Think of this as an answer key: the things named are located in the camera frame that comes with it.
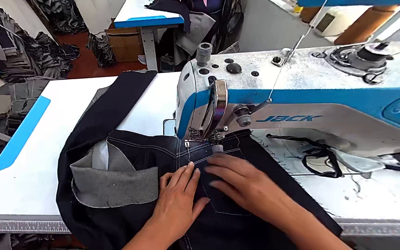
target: cardboard box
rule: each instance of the cardboard box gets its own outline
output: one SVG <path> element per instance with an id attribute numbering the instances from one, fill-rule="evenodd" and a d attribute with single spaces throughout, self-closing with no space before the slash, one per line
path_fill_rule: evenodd
<path id="1" fill-rule="evenodd" d="M 117 62 L 138 61 L 137 56 L 144 55 L 140 28 L 114 28 L 112 22 L 106 35 Z"/>

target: table leg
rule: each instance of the table leg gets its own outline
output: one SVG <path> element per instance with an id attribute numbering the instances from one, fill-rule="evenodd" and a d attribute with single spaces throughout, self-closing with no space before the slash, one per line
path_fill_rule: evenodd
<path id="1" fill-rule="evenodd" d="M 143 40 L 144 54 L 146 55 L 147 70 L 157 70 L 153 27 L 141 27 L 141 39 Z"/>

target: jack logo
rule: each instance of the jack logo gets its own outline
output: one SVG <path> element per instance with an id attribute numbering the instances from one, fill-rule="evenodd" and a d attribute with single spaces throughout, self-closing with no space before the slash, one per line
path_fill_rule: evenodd
<path id="1" fill-rule="evenodd" d="M 312 122 L 314 118 L 322 116 L 270 116 L 256 122 Z"/>

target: hand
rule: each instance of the hand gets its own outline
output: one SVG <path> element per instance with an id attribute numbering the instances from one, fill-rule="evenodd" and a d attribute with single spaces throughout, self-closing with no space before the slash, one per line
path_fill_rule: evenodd
<path id="1" fill-rule="evenodd" d="M 209 198 L 203 197 L 193 205 L 200 178 L 199 169 L 194 171 L 191 178 L 193 169 L 194 163 L 190 162 L 175 173 L 166 173 L 160 178 L 159 198 L 152 217 L 144 227 L 147 230 L 155 228 L 159 234 L 164 234 L 161 238 L 166 239 L 166 248 L 183 237 L 210 201 Z"/>
<path id="2" fill-rule="evenodd" d="M 212 181 L 209 185 L 279 229 L 286 229 L 298 213 L 308 213 L 248 161 L 219 154 L 209 158 L 208 163 L 211 166 L 205 167 L 205 171 L 225 180 Z"/>

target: industrial sewing machine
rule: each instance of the industrial sewing machine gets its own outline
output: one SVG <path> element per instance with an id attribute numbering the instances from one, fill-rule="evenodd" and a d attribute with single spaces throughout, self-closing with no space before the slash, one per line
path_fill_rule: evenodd
<path id="1" fill-rule="evenodd" d="M 400 42 L 212 56 L 210 50 L 200 44 L 181 72 L 179 139 L 209 141 L 220 152 L 228 133 L 272 128 L 329 145 L 338 160 L 367 165 L 365 172 L 381 168 L 371 157 L 400 152 Z"/>

